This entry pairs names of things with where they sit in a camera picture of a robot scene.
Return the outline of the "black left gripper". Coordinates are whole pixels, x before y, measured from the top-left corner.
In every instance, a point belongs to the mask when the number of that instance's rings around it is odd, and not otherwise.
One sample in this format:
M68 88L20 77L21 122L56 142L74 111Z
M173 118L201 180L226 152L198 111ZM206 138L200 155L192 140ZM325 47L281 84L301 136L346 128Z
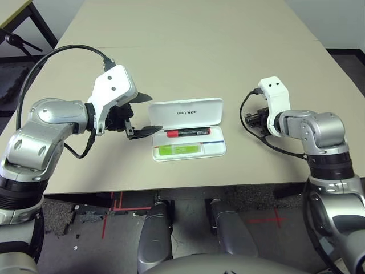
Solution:
M152 101L153 98L148 94L139 92L133 99L134 103L144 103ZM129 140L146 138L163 129L163 126L145 126L142 129L136 130L130 119L134 113L129 103L123 106L113 106L106 118L105 125L108 131L125 131Z

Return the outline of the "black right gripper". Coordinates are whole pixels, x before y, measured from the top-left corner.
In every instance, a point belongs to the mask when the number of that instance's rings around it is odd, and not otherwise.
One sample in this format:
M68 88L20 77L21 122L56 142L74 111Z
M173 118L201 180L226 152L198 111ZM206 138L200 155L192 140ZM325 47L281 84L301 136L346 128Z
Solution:
M245 115L244 121L250 128L256 128L260 132L268 132L269 131L267 127L268 116L269 116L269 108L266 107L257 110L255 114L247 113Z

